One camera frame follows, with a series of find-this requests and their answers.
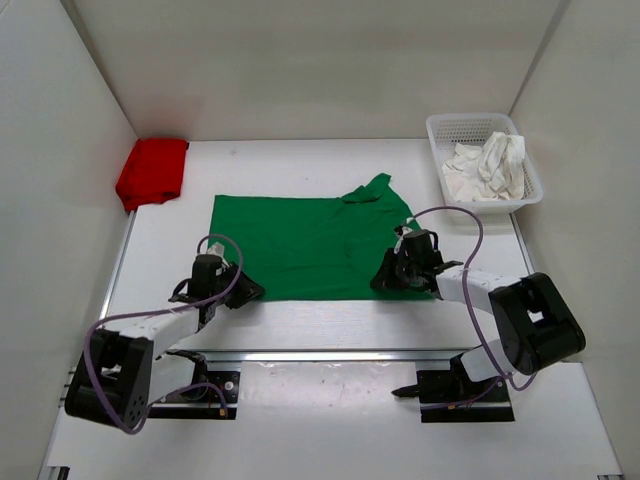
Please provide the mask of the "green t-shirt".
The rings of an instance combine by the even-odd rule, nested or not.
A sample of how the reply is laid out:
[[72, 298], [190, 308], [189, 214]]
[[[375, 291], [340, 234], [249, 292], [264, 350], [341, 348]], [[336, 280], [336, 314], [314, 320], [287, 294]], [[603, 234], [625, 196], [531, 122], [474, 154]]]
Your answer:
[[370, 286], [395, 227], [411, 215], [386, 173], [333, 198], [218, 195], [210, 232], [243, 262], [265, 302], [430, 300], [427, 292]]

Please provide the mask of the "red t-shirt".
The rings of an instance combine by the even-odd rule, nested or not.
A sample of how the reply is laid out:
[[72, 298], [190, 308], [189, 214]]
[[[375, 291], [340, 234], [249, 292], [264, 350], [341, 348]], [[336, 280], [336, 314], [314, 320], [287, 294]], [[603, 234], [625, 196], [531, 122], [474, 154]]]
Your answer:
[[115, 186], [124, 210], [179, 198], [188, 149], [184, 139], [138, 139]]

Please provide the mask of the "white t-shirt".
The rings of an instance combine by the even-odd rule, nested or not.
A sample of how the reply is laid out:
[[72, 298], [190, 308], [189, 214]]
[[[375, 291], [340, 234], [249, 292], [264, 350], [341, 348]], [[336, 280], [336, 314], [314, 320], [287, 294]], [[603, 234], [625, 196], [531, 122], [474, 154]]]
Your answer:
[[442, 165], [446, 186], [457, 202], [521, 200], [525, 195], [525, 140], [494, 132], [483, 146], [458, 143]]

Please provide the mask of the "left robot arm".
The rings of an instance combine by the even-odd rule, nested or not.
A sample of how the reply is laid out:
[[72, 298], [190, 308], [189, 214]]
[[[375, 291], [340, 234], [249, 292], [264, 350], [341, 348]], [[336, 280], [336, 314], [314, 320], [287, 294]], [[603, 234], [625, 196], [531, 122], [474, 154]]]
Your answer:
[[145, 312], [136, 324], [111, 330], [105, 321], [90, 329], [64, 400], [67, 415], [138, 432], [153, 405], [180, 397], [216, 399], [225, 415], [228, 402], [209, 377], [204, 355], [177, 348], [199, 333], [224, 306], [243, 307], [265, 290], [236, 263], [195, 264], [169, 300], [173, 308]]

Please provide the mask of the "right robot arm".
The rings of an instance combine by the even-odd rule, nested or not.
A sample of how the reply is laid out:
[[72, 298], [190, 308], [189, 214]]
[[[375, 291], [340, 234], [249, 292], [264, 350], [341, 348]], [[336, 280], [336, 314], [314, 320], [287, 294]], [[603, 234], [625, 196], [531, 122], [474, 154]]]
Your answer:
[[[507, 277], [470, 269], [460, 261], [429, 253], [415, 260], [389, 248], [370, 282], [379, 292], [428, 293], [461, 303], [473, 317], [480, 345], [452, 360], [449, 387], [460, 399], [480, 393], [486, 380], [515, 373], [531, 377], [542, 369], [583, 351], [586, 337], [549, 276], [535, 272]], [[475, 312], [493, 316], [498, 337], [487, 340]]]

